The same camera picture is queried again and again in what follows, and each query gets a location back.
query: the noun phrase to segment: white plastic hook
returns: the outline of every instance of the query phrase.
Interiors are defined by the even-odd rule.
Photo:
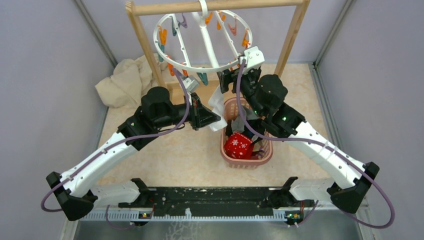
[[[208,17],[208,5],[206,4],[206,0],[198,0],[201,6],[201,18],[206,19]]]

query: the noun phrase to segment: gray wall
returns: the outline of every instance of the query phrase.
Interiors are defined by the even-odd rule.
[[[135,0],[134,2],[141,5],[192,1],[194,0]],[[318,52],[324,44],[345,1],[311,0],[293,46],[289,58],[290,62],[314,61],[317,58]],[[126,0],[84,0],[88,11],[118,61],[125,58],[137,58],[143,54],[125,12],[125,2]],[[289,29],[294,9],[295,7],[269,7],[235,10],[234,12],[239,14],[249,24],[253,32],[253,44],[259,46],[263,51],[266,61],[276,62]],[[185,16],[188,20],[188,29],[182,29],[182,33],[190,61],[194,63],[209,62],[199,27],[193,24],[194,20],[191,14],[185,14]],[[153,15],[141,18],[152,45],[153,29],[161,17],[162,15]],[[177,14],[177,18],[182,19],[180,14]],[[233,19],[228,19],[225,22],[230,23],[232,26],[234,25]],[[216,56],[220,62],[228,62],[232,59],[230,48],[226,46],[227,41],[222,32],[217,31],[216,25],[217,20],[213,18],[208,26],[212,43],[216,43],[214,44]],[[171,23],[168,22],[165,26],[168,31],[165,52],[175,59],[184,59],[177,37],[173,37],[171,34]],[[239,51],[243,49],[241,42],[245,32],[244,28],[240,26],[237,29],[237,37],[234,39]],[[218,43],[222,43],[223,47],[220,48]]]
[[[357,1],[319,67],[347,153],[376,162],[394,203],[383,239],[422,239],[424,1]],[[368,195],[378,223],[389,209]]]
[[[58,239],[45,177],[95,147],[106,109],[94,85],[112,67],[71,0],[0,1],[0,23],[0,239]]]

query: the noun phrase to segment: blue clothespin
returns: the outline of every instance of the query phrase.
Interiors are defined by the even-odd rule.
[[[176,36],[177,35],[177,30],[175,30],[175,26],[174,26],[174,19],[172,19],[172,36]]]
[[[197,76],[200,78],[200,80],[205,86],[209,84],[208,75],[206,74],[206,72],[198,72]]]
[[[182,21],[178,21],[178,27],[179,26],[183,26],[185,29],[187,28],[187,21],[186,21],[186,17],[184,16],[184,13],[181,13],[182,15]]]
[[[157,45],[159,46],[159,48],[160,48],[160,50],[162,50],[162,53],[165,53],[165,45],[163,45],[163,44],[160,44],[159,42],[157,43]],[[163,57],[161,57],[161,55],[157,55],[157,58],[159,59],[159,62],[163,62],[164,61],[164,58]]]

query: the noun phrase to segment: orange clothespin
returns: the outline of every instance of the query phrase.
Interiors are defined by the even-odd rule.
[[[211,21],[212,16],[213,16],[213,13],[211,12],[211,13],[209,14],[209,16],[208,16],[208,17],[204,20],[204,22],[206,23],[206,25],[208,25],[208,24],[209,24],[209,22]]]
[[[189,73],[186,70],[184,70],[184,69],[182,70],[182,74],[184,74],[184,76],[186,76],[186,77],[189,76]]]
[[[160,43],[162,45],[166,45],[167,44],[167,29],[164,28],[162,30],[162,26],[158,26],[159,27],[159,37],[160,37]]]
[[[169,73],[171,74],[171,76],[175,76],[175,72],[172,70],[174,66],[171,63],[168,63],[168,69],[169,69]]]
[[[228,23],[228,28],[234,36],[237,35],[237,18],[234,18],[234,27],[231,27],[231,25]]]
[[[219,13],[219,17],[221,18],[221,20],[224,22],[225,21],[225,14],[222,14],[221,12]],[[221,30],[221,24],[220,21],[216,21],[216,29]]]
[[[246,28],[246,31],[244,32],[243,41],[241,42],[241,46],[245,47],[245,48],[248,48],[248,46],[249,46],[249,41],[246,39],[246,37],[248,36],[248,31],[249,31],[249,29]]]

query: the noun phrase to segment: beige cloth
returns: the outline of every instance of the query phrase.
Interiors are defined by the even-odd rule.
[[[167,64],[159,62],[158,55],[154,55],[160,70],[165,70]],[[103,104],[108,107],[137,108],[141,104],[142,96],[157,85],[158,82],[153,78],[144,55],[136,60],[122,60],[113,70],[113,75],[101,80],[95,89]]]

